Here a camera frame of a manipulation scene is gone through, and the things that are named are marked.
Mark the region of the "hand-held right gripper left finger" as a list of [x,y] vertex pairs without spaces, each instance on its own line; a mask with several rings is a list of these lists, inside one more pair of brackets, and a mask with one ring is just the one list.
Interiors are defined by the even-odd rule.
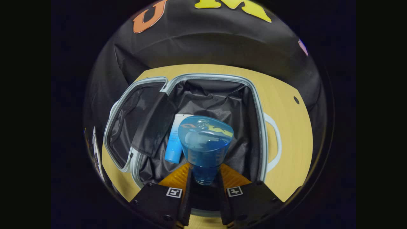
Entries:
[[148,183],[130,201],[153,229],[184,229],[191,214],[192,171],[182,165],[158,184]]

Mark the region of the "white blue cream tube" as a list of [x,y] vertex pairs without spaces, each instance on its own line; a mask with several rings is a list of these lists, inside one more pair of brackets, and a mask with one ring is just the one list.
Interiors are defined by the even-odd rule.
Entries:
[[189,114],[176,114],[171,126],[170,135],[167,143],[164,159],[168,162],[178,164],[181,158],[182,145],[178,136],[178,129],[181,122],[187,117],[192,116]]

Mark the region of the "black backdrop cloth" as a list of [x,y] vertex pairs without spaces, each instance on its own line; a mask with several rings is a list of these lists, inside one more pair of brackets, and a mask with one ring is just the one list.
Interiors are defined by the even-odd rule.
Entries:
[[267,174],[266,184],[287,201],[304,189],[332,132],[327,74],[270,10],[263,10],[271,18],[266,22],[244,12],[249,0],[238,0],[237,6],[230,6],[233,0],[202,1],[215,1],[219,7],[196,8],[199,0],[169,0],[163,16],[145,31],[133,32],[133,19],[141,14],[137,12],[111,36],[86,88],[86,131],[96,127],[101,134],[113,103],[131,83],[144,78],[144,71],[181,64],[222,73],[255,71],[250,80],[283,134],[282,158]]

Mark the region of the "green lotion bottle blue cap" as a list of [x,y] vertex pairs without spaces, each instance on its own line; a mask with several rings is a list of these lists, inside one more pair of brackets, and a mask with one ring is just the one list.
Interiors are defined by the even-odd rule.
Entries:
[[232,127],[209,116],[195,115],[181,121],[178,136],[195,181],[211,185],[233,140]]

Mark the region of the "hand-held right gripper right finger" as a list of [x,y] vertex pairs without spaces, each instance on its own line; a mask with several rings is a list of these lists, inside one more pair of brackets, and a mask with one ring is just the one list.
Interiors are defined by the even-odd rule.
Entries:
[[258,227],[283,208],[263,181],[251,182],[226,164],[220,166],[218,184],[221,219],[227,227]]

